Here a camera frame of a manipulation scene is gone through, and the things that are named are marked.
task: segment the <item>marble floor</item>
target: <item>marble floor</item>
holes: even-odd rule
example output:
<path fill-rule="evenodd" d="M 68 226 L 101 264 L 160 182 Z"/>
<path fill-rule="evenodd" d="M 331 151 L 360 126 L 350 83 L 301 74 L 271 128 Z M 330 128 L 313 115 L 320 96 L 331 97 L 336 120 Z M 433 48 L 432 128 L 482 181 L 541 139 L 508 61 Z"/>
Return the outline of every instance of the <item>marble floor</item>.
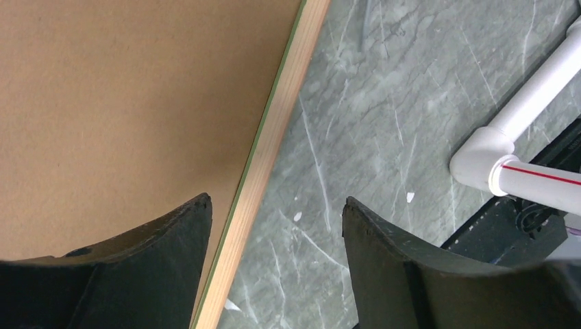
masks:
<path fill-rule="evenodd" d="M 580 13 L 576 0 L 370 1 L 360 48 L 365 0 L 332 0 L 220 329 L 352 328 L 345 198 L 442 243 L 490 197 L 452 180 L 451 155 Z M 517 155 L 531 159 L 578 104 L 581 77 Z"/>

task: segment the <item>green edge strip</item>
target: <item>green edge strip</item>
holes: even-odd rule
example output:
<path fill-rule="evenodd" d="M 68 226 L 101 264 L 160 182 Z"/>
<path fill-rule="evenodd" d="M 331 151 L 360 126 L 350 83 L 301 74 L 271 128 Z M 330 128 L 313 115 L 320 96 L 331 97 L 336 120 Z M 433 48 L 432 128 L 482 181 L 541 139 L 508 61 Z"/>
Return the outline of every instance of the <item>green edge strip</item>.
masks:
<path fill-rule="evenodd" d="M 250 164 L 252 163 L 252 158 L 254 157 L 256 145 L 258 144 L 258 139 L 260 138 L 260 135 L 262 133 L 262 127 L 264 126 L 264 122 L 266 121 L 266 118 L 269 114 L 269 109 L 271 107 L 271 103 L 272 103 L 272 100 L 273 100 L 273 97 L 274 97 L 274 94 L 276 91 L 276 87 L 278 86 L 278 81 L 280 80 L 280 74 L 282 72 L 282 69 L 284 68 L 284 64 L 286 63 L 288 51 L 289 51 L 291 44 L 293 43 L 293 40 L 295 38 L 295 32 L 297 31 L 297 26 L 299 24 L 301 15 L 303 14 L 303 9 L 305 7 L 306 2 L 307 2 L 307 0 L 301 1 L 301 5 L 299 6 L 299 11 L 297 13 L 297 18 L 295 19 L 295 23 L 293 24 L 293 28 L 290 31 L 290 36 L 288 38 L 288 42 L 286 43 L 286 48 L 284 49 L 284 53 L 282 55 L 282 60 L 280 62 L 280 66 L 278 67 L 278 72 L 276 73 L 276 77 L 274 79 L 273 87 L 272 87 L 270 95 L 269 95 L 269 100 L 267 101 L 267 105 L 264 109 L 264 113 L 262 114 L 260 124 L 258 125 L 258 131 L 256 133 L 256 136 L 254 137 L 254 142 L 252 143 L 252 148 L 250 149 L 250 154 L 248 156 L 248 159 L 246 160 L 246 166 L 245 166 L 244 171 L 242 173 L 242 178 L 240 179 L 240 184 L 238 185 L 238 190 L 236 191 L 236 196 L 234 197 L 234 202 L 232 202 L 232 207 L 230 207 L 230 213 L 228 214 L 226 226 L 224 227 L 224 232 L 222 233 L 222 237 L 220 238 L 220 243 L 218 244 L 218 250 L 216 252 L 216 256 L 214 256 L 214 260 L 212 261 L 212 266 L 210 268 L 210 273 L 208 275 L 208 281 L 206 282 L 206 285 L 204 287 L 202 296 L 200 298 L 200 303 L 199 303 L 198 309 L 197 309 L 196 314 L 194 316 L 194 322 L 192 324 L 192 327 L 190 327 L 190 329 L 196 328 L 196 326 L 198 324 L 198 320 L 199 320 L 199 315 L 200 315 L 200 312 L 202 310 L 203 303 L 205 302 L 206 297 L 208 296 L 208 287 L 210 286 L 210 283 L 212 283 L 212 278 L 214 277 L 214 273 L 216 271 L 216 265 L 218 263 L 218 258 L 220 256 L 220 254 L 222 253 L 222 248 L 224 246 L 224 240 L 225 240 L 225 237 L 228 233 L 228 230 L 230 229 L 232 217 L 234 216 L 234 209 L 236 209 L 236 206 L 238 204 L 238 199 L 240 199 L 240 192 L 242 191 L 242 187 L 244 186 L 244 182 L 246 181 L 248 169 L 250 168 Z"/>

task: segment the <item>pipe elbow fitting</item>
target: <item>pipe elbow fitting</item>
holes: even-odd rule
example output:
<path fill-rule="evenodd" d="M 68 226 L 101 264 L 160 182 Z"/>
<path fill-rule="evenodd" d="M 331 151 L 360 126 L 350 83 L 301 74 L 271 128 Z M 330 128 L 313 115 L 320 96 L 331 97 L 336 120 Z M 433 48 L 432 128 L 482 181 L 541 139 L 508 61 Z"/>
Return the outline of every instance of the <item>pipe elbow fitting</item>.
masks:
<path fill-rule="evenodd" d="M 478 128 L 450 160 L 450 173 L 459 183 L 504 196 L 498 184 L 499 168 L 518 160 L 515 144 L 494 127 Z"/>

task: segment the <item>white pvc pipe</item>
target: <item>white pvc pipe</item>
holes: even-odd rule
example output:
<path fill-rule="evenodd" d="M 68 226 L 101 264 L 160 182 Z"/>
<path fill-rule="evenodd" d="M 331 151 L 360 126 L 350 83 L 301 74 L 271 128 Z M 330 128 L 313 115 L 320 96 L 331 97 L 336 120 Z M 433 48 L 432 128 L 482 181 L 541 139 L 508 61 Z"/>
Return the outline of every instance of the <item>white pvc pipe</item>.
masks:
<path fill-rule="evenodd" d="M 566 39 L 489 123 L 513 142 L 581 71 L 581 19 Z"/>
<path fill-rule="evenodd" d="M 505 162 L 498 171 L 503 192 L 581 215 L 581 174 L 520 161 Z"/>

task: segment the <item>cardboard sheet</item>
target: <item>cardboard sheet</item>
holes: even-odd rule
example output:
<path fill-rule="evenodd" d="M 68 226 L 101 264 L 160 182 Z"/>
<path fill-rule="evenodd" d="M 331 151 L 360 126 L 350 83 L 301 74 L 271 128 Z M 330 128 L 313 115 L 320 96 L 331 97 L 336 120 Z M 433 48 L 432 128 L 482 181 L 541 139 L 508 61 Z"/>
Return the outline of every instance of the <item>cardboard sheet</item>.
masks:
<path fill-rule="evenodd" d="M 207 192 L 209 265 L 299 4 L 0 2 L 0 258 L 61 256 Z"/>

